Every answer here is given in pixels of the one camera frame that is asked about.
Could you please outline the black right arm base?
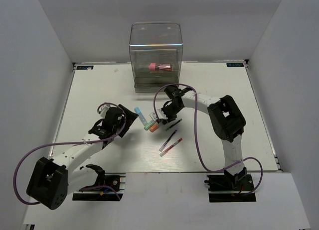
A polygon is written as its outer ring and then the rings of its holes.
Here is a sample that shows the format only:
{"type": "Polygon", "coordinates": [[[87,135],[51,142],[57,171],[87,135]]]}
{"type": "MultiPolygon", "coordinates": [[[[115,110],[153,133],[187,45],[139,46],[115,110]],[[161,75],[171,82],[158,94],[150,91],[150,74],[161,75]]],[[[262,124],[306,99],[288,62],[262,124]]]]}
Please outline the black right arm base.
{"type": "Polygon", "coordinates": [[[207,175],[204,183],[208,187],[210,203],[256,202],[255,193],[248,195],[254,189],[254,183],[250,174],[246,175],[234,186],[224,175],[207,175]]]}

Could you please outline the pink red stationery pack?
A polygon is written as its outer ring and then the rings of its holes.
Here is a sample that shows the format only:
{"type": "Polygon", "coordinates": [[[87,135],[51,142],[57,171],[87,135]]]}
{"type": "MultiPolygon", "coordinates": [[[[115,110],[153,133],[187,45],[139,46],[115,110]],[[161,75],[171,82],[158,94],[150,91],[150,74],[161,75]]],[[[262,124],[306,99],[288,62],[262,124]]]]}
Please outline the pink red stationery pack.
{"type": "Polygon", "coordinates": [[[172,70],[172,64],[150,63],[149,66],[148,66],[148,69],[151,72],[155,72],[155,71],[171,71],[172,70]]]}

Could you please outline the blue capped highlighter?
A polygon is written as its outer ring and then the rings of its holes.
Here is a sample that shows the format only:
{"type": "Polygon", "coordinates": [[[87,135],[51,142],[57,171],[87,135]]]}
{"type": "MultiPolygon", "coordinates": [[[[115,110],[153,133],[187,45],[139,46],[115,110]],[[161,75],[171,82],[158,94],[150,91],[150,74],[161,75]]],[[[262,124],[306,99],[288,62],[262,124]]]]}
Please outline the blue capped highlighter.
{"type": "Polygon", "coordinates": [[[142,122],[142,124],[144,126],[147,125],[148,122],[147,122],[146,118],[144,117],[144,115],[142,114],[141,110],[138,107],[136,107],[136,108],[134,108],[134,111],[139,116],[139,119],[142,122]]]}

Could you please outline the green capped highlighter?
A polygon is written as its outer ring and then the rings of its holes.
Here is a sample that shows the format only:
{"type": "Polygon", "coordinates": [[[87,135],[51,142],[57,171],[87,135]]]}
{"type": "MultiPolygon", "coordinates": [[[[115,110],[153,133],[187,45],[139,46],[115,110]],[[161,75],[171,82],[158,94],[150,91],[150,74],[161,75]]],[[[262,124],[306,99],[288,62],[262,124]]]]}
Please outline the green capped highlighter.
{"type": "Polygon", "coordinates": [[[154,125],[154,121],[153,121],[153,120],[149,121],[149,122],[144,126],[144,130],[149,130],[153,125],[154,125]]]}

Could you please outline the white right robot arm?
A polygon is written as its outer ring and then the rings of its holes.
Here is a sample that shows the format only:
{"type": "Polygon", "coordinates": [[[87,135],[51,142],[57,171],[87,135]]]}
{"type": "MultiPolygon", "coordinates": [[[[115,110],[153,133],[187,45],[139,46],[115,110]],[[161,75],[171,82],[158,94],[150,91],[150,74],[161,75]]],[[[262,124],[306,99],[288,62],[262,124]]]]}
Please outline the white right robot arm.
{"type": "Polygon", "coordinates": [[[226,186],[232,190],[243,184],[247,169],[242,157],[242,134],[246,125],[245,118],[234,99],[226,95],[222,98],[210,97],[197,92],[186,84],[167,84],[159,89],[164,90],[169,102],[162,108],[156,108],[157,94],[154,96],[154,112],[151,118],[163,125],[174,121],[183,108],[194,109],[194,139],[197,155],[203,168],[209,173],[223,173],[226,186]],[[197,137],[197,112],[207,114],[212,128],[221,140],[224,152],[225,167],[221,170],[209,170],[202,160],[197,137]]]}

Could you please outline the purple gel pen refill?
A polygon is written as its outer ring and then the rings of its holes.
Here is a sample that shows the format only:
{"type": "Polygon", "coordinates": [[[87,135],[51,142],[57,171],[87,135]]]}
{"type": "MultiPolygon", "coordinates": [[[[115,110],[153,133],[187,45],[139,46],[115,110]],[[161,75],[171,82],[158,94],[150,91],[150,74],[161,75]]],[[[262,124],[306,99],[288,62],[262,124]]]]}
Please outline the purple gel pen refill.
{"type": "Polygon", "coordinates": [[[167,146],[167,144],[170,142],[170,140],[172,139],[172,137],[177,133],[177,130],[175,130],[170,136],[169,138],[164,142],[164,144],[160,147],[159,151],[162,152],[164,150],[164,148],[167,146]]]}

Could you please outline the green gel pen refill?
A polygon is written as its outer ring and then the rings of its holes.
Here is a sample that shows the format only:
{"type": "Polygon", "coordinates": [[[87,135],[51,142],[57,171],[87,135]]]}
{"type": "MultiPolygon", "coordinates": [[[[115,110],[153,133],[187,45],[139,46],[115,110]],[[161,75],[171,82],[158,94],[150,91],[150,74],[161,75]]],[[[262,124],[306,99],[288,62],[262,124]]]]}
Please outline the green gel pen refill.
{"type": "Polygon", "coordinates": [[[182,121],[182,119],[180,118],[177,122],[173,123],[172,125],[170,125],[169,127],[167,127],[165,129],[165,131],[168,131],[170,129],[172,129],[174,126],[176,126],[177,124],[179,124],[182,121]]]}

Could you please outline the orange capped highlighter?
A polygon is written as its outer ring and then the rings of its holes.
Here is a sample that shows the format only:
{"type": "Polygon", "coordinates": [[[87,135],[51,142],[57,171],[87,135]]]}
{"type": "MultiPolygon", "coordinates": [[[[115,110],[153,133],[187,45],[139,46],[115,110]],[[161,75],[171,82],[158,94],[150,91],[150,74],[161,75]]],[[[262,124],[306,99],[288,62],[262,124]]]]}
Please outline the orange capped highlighter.
{"type": "Polygon", "coordinates": [[[149,131],[150,132],[155,132],[158,128],[159,128],[159,124],[155,123],[149,128],[149,131]]]}

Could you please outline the red gel pen refill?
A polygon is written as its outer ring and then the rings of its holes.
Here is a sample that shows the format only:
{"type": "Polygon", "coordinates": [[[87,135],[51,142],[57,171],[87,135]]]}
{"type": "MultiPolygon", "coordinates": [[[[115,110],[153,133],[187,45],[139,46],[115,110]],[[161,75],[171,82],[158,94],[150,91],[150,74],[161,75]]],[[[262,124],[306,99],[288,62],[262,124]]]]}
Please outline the red gel pen refill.
{"type": "Polygon", "coordinates": [[[169,146],[168,148],[166,148],[165,150],[163,150],[159,155],[160,157],[163,157],[167,152],[169,152],[172,148],[174,148],[176,145],[178,145],[183,139],[180,138],[179,140],[177,140],[175,143],[173,143],[171,146],[169,146]]]}

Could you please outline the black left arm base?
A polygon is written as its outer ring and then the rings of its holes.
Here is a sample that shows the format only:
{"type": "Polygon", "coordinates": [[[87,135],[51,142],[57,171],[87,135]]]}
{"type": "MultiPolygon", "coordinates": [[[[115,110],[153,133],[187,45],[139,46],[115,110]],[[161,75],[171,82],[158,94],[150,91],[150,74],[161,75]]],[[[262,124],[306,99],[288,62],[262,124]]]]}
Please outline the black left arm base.
{"type": "Polygon", "coordinates": [[[125,173],[107,173],[103,179],[99,179],[92,186],[82,187],[74,192],[73,201],[86,202],[118,202],[122,199],[125,191],[125,173]]]}

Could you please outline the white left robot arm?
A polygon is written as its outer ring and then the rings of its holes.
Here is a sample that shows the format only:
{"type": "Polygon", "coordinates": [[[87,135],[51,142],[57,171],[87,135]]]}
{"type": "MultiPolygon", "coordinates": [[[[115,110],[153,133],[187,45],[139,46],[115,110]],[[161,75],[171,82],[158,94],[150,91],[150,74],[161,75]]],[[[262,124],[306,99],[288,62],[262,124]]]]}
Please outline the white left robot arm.
{"type": "Polygon", "coordinates": [[[26,189],[27,195],[55,210],[73,192],[114,191],[111,185],[106,184],[105,170],[86,161],[116,137],[123,137],[139,116],[121,104],[112,103],[101,104],[98,114],[101,118],[81,141],[69,143],[69,149],[51,159],[42,157],[36,162],[26,189]]]}

